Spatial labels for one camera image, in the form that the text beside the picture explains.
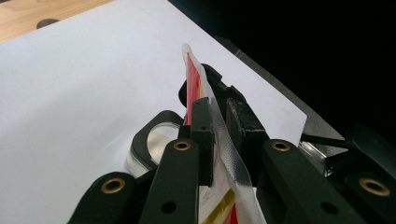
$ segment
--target plastic package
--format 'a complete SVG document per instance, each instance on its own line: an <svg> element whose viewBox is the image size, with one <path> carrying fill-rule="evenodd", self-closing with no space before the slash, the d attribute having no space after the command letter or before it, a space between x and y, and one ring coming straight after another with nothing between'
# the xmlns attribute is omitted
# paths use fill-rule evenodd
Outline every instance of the plastic package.
<svg viewBox="0 0 396 224"><path fill-rule="evenodd" d="M263 223L248 170L227 131L215 94L207 82L205 69L188 44L183 44L182 53L188 85L185 124L191 117L192 102L208 97L216 139L213 185L200 187L199 223Z"/></svg>

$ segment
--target mounting hole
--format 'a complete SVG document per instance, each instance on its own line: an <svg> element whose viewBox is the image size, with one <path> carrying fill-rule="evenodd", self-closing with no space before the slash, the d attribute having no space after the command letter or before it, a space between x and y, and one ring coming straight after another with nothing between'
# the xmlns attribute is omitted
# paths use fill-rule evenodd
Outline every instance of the mounting hole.
<svg viewBox="0 0 396 224"><path fill-rule="evenodd" d="M387 186L372 178L361 178L359 184L363 189L377 196L388 197L390 195L390 189Z"/></svg>
<svg viewBox="0 0 396 224"><path fill-rule="evenodd" d="M338 214L338 208L334 205L332 205L331 203L321 203L320 204L321 209L323 209L323 211L332 214L332 215L337 215Z"/></svg>
<svg viewBox="0 0 396 224"><path fill-rule="evenodd" d="M173 213L176 211L176 204L173 202L164 203L161 210L166 214Z"/></svg>
<svg viewBox="0 0 396 224"><path fill-rule="evenodd" d="M189 149L190 147L191 147L191 144L188 143L188 142L176 142L176 143L174 144L174 148L175 148L176 150L180 150L180 151L187 150L187 149Z"/></svg>
<svg viewBox="0 0 396 224"><path fill-rule="evenodd" d="M55 23L57 21L59 21L59 20L56 20L56 19L44 19L42 21L39 21L37 23L37 25L35 26L35 28L38 30L40 28L43 28L44 26L51 25L51 24L53 24L53 23Z"/></svg>
<svg viewBox="0 0 396 224"><path fill-rule="evenodd" d="M272 148L278 151L289 151L290 146L284 142L274 142L272 145Z"/></svg>
<svg viewBox="0 0 396 224"><path fill-rule="evenodd" d="M111 178L102 185L102 192L105 194L117 193L125 187L125 180L122 178Z"/></svg>

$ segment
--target wooden table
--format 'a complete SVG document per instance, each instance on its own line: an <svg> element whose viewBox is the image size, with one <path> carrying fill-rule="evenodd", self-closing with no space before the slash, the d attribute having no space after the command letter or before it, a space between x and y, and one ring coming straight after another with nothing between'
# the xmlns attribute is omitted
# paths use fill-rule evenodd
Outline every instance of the wooden table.
<svg viewBox="0 0 396 224"><path fill-rule="evenodd" d="M36 30L44 19L63 20L112 0L10 0L0 4L0 43Z"/></svg>

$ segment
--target circular ring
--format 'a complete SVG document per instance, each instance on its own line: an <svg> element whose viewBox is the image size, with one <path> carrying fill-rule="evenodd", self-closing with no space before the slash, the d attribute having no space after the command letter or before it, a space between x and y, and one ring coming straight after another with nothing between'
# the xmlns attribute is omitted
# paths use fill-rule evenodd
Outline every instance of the circular ring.
<svg viewBox="0 0 396 224"><path fill-rule="evenodd" d="M102 185L102 192L105 194L117 193L125 187L125 180L122 178L111 178Z"/></svg>
<svg viewBox="0 0 396 224"><path fill-rule="evenodd" d="M166 121L155 125L148 133L147 149L148 154L156 165L160 164L161 157L166 145L177 139L180 125Z"/></svg>
<svg viewBox="0 0 396 224"><path fill-rule="evenodd" d="M288 144L284 143L284 142L279 142L279 141L273 142L271 144L271 146L272 146L273 149L278 150L278 151L282 151L282 152L290 150L290 146Z"/></svg>
<svg viewBox="0 0 396 224"><path fill-rule="evenodd" d="M191 147L191 144L188 142L176 142L174 143L174 148L179 151L185 151Z"/></svg>
<svg viewBox="0 0 396 224"><path fill-rule="evenodd" d="M390 195L390 189L372 178L361 178L359 180L361 187L372 194L381 197L388 197Z"/></svg>

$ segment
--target black plastic part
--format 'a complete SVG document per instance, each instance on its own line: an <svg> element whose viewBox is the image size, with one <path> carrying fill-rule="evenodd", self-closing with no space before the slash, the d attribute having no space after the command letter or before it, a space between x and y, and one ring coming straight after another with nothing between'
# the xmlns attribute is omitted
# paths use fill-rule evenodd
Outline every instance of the black plastic part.
<svg viewBox="0 0 396 224"><path fill-rule="evenodd" d="M347 148L347 143L345 140L314 136L314 135L310 135L310 134L306 134L306 133L303 133L301 135L300 141L309 142L309 143L313 143L313 144L319 144L319 145L323 145L323 146L329 146L329 147Z"/></svg>
<svg viewBox="0 0 396 224"><path fill-rule="evenodd" d="M396 223L395 193L394 182L378 175L351 174L346 178L345 197L369 223Z"/></svg>
<svg viewBox="0 0 396 224"><path fill-rule="evenodd" d="M270 138L245 101L227 99L226 125L233 145L247 167L252 185L256 187L260 175L262 144Z"/></svg>
<svg viewBox="0 0 396 224"><path fill-rule="evenodd" d="M120 191L105 193L103 187L120 188ZM127 223L133 218L133 211L138 206L135 204L134 207L137 198L137 184L131 175L120 172L103 175L82 196L68 223Z"/></svg>
<svg viewBox="0 0 396 224"><path fill-rule="evenodd" d="M191 138L191 126L190 125L182 125L178 129L177 138Z"/></svg>
<svg viewBox="0 0 396 224"><path fill-rule="evenodd" d="M396 180L396 148L380 135L364 125L355 125L346 133L346 144Z"/></svg>
<svg viewBox="0 0 396 224"><path fill-rule="evenodd" d="M192 103L191 140L199 146L199 184L212 186L213 181L213 133L212 117L207 97Z"/></svg>
<svg viewBox="0 0 396 224"><path fill-rule="evenodd" d="M326 169L327 175L338 173L353 159L353 155L350 151L344 151L324 159L324 168Z"/></svg>
<svg viewBox="0 0 396 224"><path fill-rule="evenodd" d="M198 170L198 145L190 139L171 141L138 223L198 223Z"/></svg>
<svg viewBox="0 0 396 224"><path fill-rule="evenodd" d="M171 110L164 110L160 112L154 119L152 119L145 127L143 127L132 141L131 151L132 156L140 161L148 170L155 169L157 164L151 160L148 148L148 138L151 130L162 123L174 123L179 126L183 124L183 119Z"/></svg>
<svg viewBox="0 0 396 224"><path fill-rule="evenodd" d="M210 87L212 88L213 93L215 94L216 100L219 105L219 109L221 115L223 116L224 120L226 118L227 112L227 99L234 98L238 101L246 101L244 95L237 90L234 86L227 87L223 82L221 82L222 75L219 74L213 67L208 64L202 63L202 66L205 69L207 82L209 83ZM180 102L186 106L187 104L187 81L181 86L180 90L178 91L178 98Z"/></svg>
<svg viewBox="0 0 396 224"><path fill-rule="evenodd" d="M261 160L266 172L261 175L257 197L268 224L366 223L292 143L266 141ZM280 213L272 210L283 206Z"/></svg>
<svg viewBox="0 0 396 224"><path fill-rule="evenodd" d="M145 174L139 176L135 180L137 184L138 197L134 202L134 207L132 207L130 210L130 212L133 213L133 217L131 219L133 221L139 220L140 215L142 214L143 207L149 194L149 188L151 187L156 172L157 168L147 171Z"/></svg>

